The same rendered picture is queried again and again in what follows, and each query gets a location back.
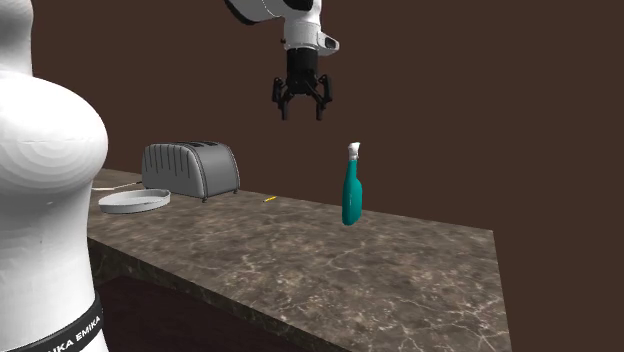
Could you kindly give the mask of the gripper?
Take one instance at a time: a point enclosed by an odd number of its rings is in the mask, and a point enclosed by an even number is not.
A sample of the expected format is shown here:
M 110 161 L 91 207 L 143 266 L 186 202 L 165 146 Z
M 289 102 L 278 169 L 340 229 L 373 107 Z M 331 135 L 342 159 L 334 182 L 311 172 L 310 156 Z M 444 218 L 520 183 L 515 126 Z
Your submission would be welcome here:
M 323 74 L 317 80 L 318 52 L 311 48 L 292 48 L 286 51 L 287 77 L 273 81 L 271 99 L 281 112 L 281 119 L 288 119 L 288 104 L 295 94 L 307 94 L 316 102 L 316 120 L 323 120 L 323 111 L 333 101 L 331 78 Z M 316 89 L 322 86 L 322 93 Z

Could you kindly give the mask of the teal spray bottle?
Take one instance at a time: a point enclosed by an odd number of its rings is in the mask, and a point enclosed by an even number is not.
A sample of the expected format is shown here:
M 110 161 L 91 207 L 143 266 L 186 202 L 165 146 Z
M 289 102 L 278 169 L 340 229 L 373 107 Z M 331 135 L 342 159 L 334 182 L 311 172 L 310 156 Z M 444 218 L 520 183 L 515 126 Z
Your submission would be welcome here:
M 363 189 L 357 177 L 360 142 L 348 145 L 348 163 L 342 194 L 342 222 L 355 224 L 361 217 Z

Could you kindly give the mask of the grey toaster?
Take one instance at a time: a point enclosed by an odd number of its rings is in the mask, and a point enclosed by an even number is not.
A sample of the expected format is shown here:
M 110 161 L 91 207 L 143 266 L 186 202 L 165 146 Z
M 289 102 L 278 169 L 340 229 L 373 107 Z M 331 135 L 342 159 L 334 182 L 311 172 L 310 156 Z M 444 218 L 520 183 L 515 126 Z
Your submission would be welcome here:
M 208 198 L 240 189 L 240 173 L 229 146 L 214 141 L 148 145 L 142 155 L 141 181 L 147 189 Z

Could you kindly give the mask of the white round plate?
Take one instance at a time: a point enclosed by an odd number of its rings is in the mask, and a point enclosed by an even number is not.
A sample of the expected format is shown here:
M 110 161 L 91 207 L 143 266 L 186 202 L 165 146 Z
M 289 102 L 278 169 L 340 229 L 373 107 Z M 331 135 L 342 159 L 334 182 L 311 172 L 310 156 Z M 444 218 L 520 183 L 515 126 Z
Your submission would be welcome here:
M 116 192 L 98 201 L 100 210 L 108 214 L 132 214 L 151 211 L 167 205 L 171 192 L 163 189 L 143 189 Z

